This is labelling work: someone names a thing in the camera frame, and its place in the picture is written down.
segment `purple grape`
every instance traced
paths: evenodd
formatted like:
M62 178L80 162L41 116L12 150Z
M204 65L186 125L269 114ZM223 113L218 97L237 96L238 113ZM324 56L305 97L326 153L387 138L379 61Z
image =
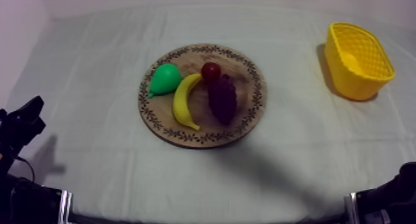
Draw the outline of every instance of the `purple grape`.
M226 74L208 87L209 107L212 114L223 125L229 125L235 115L236 98L235 86Z

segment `yellow plastic basket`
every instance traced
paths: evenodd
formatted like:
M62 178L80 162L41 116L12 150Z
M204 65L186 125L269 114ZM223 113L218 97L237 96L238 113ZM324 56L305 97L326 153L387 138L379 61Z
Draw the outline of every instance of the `yellow plastic basket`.
M377 38L367 30L347 23L332 23L325 57L339 93L366 100L395 76Z

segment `plastic banana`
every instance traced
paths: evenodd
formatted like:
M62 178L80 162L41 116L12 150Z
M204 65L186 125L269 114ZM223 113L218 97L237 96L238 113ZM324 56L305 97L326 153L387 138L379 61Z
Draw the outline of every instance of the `plastic banana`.
M201 79L202 76L199 73L187 76L179 84L173 97L173 115L175 119L182 125L191 127L196 131L200 127L194 123L191 113L188 110L188 95Z

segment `wooden plate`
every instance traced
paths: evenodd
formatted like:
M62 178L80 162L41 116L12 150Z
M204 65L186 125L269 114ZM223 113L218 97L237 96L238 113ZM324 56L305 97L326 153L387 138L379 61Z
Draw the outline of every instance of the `wooden plate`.
M188 106L194 122L201 127L195 131L182 126L172 114L174 93L147 98L153 74L160 65L173 63L182 78L199 73L205 62L215 62L228 74L236 87L236 115L229 126L221 125L208 105L207 87L203 80L189 95ZM233 49L198 44L173 50L145 73L139 89L139 111L147 127L163 140L188 148L219 147L243 137L260 121L266 107L267 89L259 69L245 55Z

